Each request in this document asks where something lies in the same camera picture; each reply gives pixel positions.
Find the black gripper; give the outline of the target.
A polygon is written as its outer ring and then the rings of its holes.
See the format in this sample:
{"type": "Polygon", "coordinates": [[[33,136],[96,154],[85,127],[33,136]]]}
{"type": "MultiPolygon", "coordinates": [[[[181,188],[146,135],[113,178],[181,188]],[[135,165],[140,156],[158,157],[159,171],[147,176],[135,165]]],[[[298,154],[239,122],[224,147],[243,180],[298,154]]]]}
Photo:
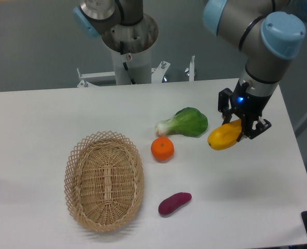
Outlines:
{"type": "Polygon", "coordinates": [[[277,83],[265,84],[252,78],[239,80],[233,92],[225,88],[218,94],[218,111],[222,125],[230,123],[232,115],[241,118],[241,132],[236,139],[254,139],[272,125],[262,118],[262,112],[277,87],[277,83]]]}

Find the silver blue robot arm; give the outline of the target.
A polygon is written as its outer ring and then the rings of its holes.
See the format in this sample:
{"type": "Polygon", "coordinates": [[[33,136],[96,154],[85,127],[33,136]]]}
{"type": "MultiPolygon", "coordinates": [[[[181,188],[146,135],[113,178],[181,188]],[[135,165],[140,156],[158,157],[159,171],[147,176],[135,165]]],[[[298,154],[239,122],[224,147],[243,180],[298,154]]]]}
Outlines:
{"type": "MultiPolygon", "coordinates": [[[[296,16],[282,8],[288,1],[208,1],[203,24],[248,60],[234,90],[224,89],[218,97],[223,127],[237,116],[235,140],[253,139],[270,122],[262,112],[298,55],[306,30],[296,16]]],[[[114,60],[119,85],[150,84],[150,49],[158,38],[158,27],[143,11],[142,1],[81,1],[73,9],[79,27],[91,37],[101,37],[114,60]]]]}

